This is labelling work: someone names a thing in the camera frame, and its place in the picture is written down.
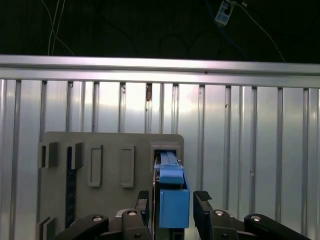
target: cable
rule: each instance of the cable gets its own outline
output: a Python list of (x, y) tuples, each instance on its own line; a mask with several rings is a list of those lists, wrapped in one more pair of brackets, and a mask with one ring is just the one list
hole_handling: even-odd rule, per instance
[[(102, 8), (102, 6), (104, 5), (105, 1), (102, 3), (102, 1), (104, 0), (101, 0), (100, 2), (100, 6), (99, 6), (99, 9)], [(98, 11), (97, 7), (95, 6), (95, 0), (92, 0), (92, 6), (93, 6), (93, 9), (95, 10), (96, 14), (98, 14), (98, 16), (112, 29), (116, 30), (117, 32), (121, 33), (122, 35), (124, 35), (128, 40), (129, 42), (131, 43), (134, 51), (136, 54), (139, 54), (139, 51), (138, 49), (136, 48), (136, 45), (134, 44), (133, 40), (129, 37), (129, 35), (122, 29), (120, 29), (119, 27), (113, 25), (111, 22), (109, 22), (104, 16), (101, 15), (101, 13)]]
[[(58, 0), (56, 3), (55, 13), (54, 13), (54, 17), (53, 17), (53, 26), (56, 23), (56, 16), (57, 16), (57, 12), (58, 12), (59, 3), (60, 3), (60, 0)], [(52, 28), (51, 28), (51, 32), (50, 32), (50, 36), (49, 36), (48, 56), (50, 55), (51, 37), (52, 37)]]
[(185, 41), (181, 36), (179, 36), (179, 35), (177, 35), (177, 34), (168, 34), (168, 35), (165, 35), (163, 38), (161, 38), (161, 40), (160, 40), (160, 42), (159, 42), (159, 53), (160, 53), (160, 55), (162, 55), (162, 45), (163, 45), (163, 41), (164, 41), (165, 39), (167, 39), (167, 38), (177, 38), (177, 39), (179, 39), (179, 40), (182, 42), (182, 44), (183, 44), (183, 46), (184, 46), (184, 48), (185, 48), (185, 50), (186, 50), (186, 55), (189, 55), (191, 49), (193, 48), (193, 46), (195, 45), (195, 43), (197, 42), (197, 40), (198, 40), (203, 34), (205, 34), (205, 33), (211, 33), (211, 34), (213, 34), (215, 37), (217, 37), (217, 39), (218, 39), (218, 41), (219, 41), (219, 50), (218, 50), (218, 53), (219, 53), (220, 50), (221, 50), (221, 46), (222, 46), (221, 40), (220, 40), (220, 38), (217, 36), (217, 34), (216, 34), (214, 31), (210, 30), (210, 29), (206, 29), (206, 30), (203, 30), (203, 31), (199, 32), (199, 33), (194, 37), (194, 39), (192, 40), (192, 42), (191, 42), (191, 44), (190, 44), (189, 46), (188, 46), (188, 44), (186, 43), (186, 41)]
[(190, 53), (191, 49), (193, 48), (193, 46), (195, 45), (195, 43), (197, 42), (197, 40), (205, 33), (211, 33), (213, 34), (219, 41), (219, 50), (218, 52), (221, 50), (221, 47), (222, 47), (222, 44), (221, 44), (221, 39), (220, 37), (217, 36), (216, 32), (212, 31), (212, 30), (204, 30), (204, 31), (201, 31), (199, 32), (195, 38), (193, 39), (193, 41), (191, 42), (190, 46), (187, 48), (187, 54)]
[(289, 38), (300, 38), (300, 37), (305, 37), (306, 35), (314, 32), (315, 30), (319, 29), (320, 26), (317, 26), (315, 28), (312, 29), (312, 27), (316, 24), (317, 19), (320, 17), (320, 8), (318, 8), (317, 13), (315, 14), (315, 16), (312, 18), (310, 24), (308, 27), (306, 27), (305, 31), (303, 33), (300, 34), (291, 34), (291, 33), (286, 33), (286, 32), (280, 32), (280, 31), (275, 31), (272, 29), (272, 27), (269, 26), (269, 24), (267, 23), (267, 21), (261, 16), (261, 14), (255, 10), (254, 8), (252, 8), (252, 6), (248, 5), (246, 7), (249, 11), (254, 12), (256, 15), (259, 16), (259, 18), (261, 19), (263, 25), (265, 26), (265, 28), (274, 35), (279, 35), (279, 36), (284, 36), (284, 37), (289, 37)]
[(45, 9), (46, 9), (46, 11), (47, 11), (47, 13), (48, 13), (49, 20), (50, 20), (50, 24), (51, 24), (51, 27), (52, 27), (52, 32), (53, 32), (55, 38), (56, 38), (66, 49), (68, 49), (68, 51), (69, 51), (73, 56), (75, 56), (74, 52), (57, 36), (57, 33), (56, 33), (55, 29), (54, 29), (54, 24), (53, 24), (53, 22), (52, 22), (52, 18), (51, 18), (50, 11), (49, 11), (47, 5), (45, 4), (44, 0), (41, 0), (41, 2), (42, 2), (43, 6), (45, 7)]
[(227, 35), (227, 33), (226, 33), (226, 32), (219, 26), (219, 24), (216, 22), (216, 17), (215, 17), (214, 13), (212, 12), (212, 10), (211, 10), (211, 8), (210, 8), (210, 6), (209, 6), (208, 0), (205, 0), (205, 3), (206, 3), (206, 5), (207, 5), (207, 7), (208, 7), (208, 10), (209, 10), (209, 12), (210, 12), (211, 17), (213, 18), (214, 23), (215, 23), (215, 25), (217, 26), (217, 28), (219, 29), (219, 31), (220, 31), (220, 32), (222, 33), (222, 35), (228, 40), (228, 42), (229, 42), (231, 45), (233, 45), (233, 46), (247, 59), (247, 58), (248, 58), (248, 57), (247, 57), (247, 54), (229, 38), (229, 36)]
[(168, 35), (165, 35), (163, 38), (161, 38), (160, 40), (160, 43), (159, 43), (159, 54), (162, 55), (162, 44), (163, 44), (163, 41), (167, 38), (176, 38), (176, 39), (179, 39), (183, 46), (185, 47), (185, 50), (186, 50), (186, 53), (188, 53), (188, 45), (186, 43), (186, 41), (179, 35), (177, 34), (168, 34)]
[(256, 22), (256, 20), (254, 20), (251, 15), (247, 12), (247, 10), (241, 6), (239, 3), (236, 3), (236, 6), (238, 6), (239, 8), (241, 8), (247, 15), (248, 17), (268, 36), (268, 38), (271, 40), (271, 42), (273, 43), (273, 45), (275, 46), (275, 49), (277, 50), (277, 52), (279, 53), (280, 57), (282, 58), (283, 62), (286, 62), (284, 56), (282, 55), (282, 53), (280, 52), (277, 44), (275, 43), (275, 41), (272, 39), (272, 37), (266, 32), (266, 30), (264, 30), (262, 28), (262, 26), (259, 25), (259, 23)]
[[(61, 21), (62, 14), (64, 13), (65, 3), (66, 3), (66, 0), (63, 0), (62, 10), (61, 10), (61, 14), (60, 14), (59, 21), (58, 21), (58, 27), (56, 28), (56, 34), (58, 34), (58, 32), (59, 32), (60, 21)], [(52, 56), (54, 55), (55, 44), (56, 44), (56, 38), (54, 38), (54, 40), (53, 40)]]

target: blue plastic part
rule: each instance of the blue plastic part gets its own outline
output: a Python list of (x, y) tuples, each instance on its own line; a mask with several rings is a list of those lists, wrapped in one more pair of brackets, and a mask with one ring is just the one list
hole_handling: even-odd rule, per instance
[(159, 182), (161, 184), (179, 184), (185, 183), (183, 167), (179, 165), (176, 156), (171, 151), (160, 153), (161, 166)]
[(160, 184), (183, 185), (183, 188), (160, 189), (159, 227), (186, 229), (189, 227), (190, 188), (184, 168), (171, 151), (160, 153), (161, 164), (156, 164)]
[(186, 229), (189, 227), (189, 189), (161, 189), (159, 228)]

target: black strip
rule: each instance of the black strip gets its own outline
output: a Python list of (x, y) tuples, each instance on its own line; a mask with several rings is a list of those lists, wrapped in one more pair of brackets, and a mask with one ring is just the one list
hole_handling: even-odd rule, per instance
[(67, 229), (76, 219), (77, 171), (71, 169), (72, 147), (68, 147), (66, 152), (65, 228)]

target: rectangular hole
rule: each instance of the rectangular hole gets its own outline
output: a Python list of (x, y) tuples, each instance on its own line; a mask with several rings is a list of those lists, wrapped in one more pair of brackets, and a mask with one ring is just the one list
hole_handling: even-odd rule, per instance
[(46, 167), (46, 153), (47, 153), (46, 146), (42, 146), (42, 150), (41, 150), (41, 167), (42, 168)]

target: screw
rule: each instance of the screw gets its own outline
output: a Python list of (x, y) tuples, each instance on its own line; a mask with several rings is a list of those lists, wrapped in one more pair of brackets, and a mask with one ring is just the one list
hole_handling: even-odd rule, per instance
[(223, 239), (228, 239), (228, 238), (229, 238), (229, 235), (226, 234), (226, 233), (223, 233), (223, 234), (221, 235), (221, 237), (222, 237)]
[(129, 215), (129, 216), (134, 216), (134, 215), (136, 215), (136, 214), (137, 214), (136, 211), (128, 211), (128, 215)]
[(258, 216), (252, 216), (251, 219), (256, 222), (259, 222), (261, 220), (261, 218)]
[(102, 220), (102, 217), (100, 217), (100, 216), (95, 216), (93, 219), (92, 219), (92, 221), (94, 221), (94, 222), (100, 222)]
[(218, 215), (218, 216), (222, 216), (223, 214), (224, 214), (224, 212), (223, 211), (215, 211), (214, 212), (216, 215)]

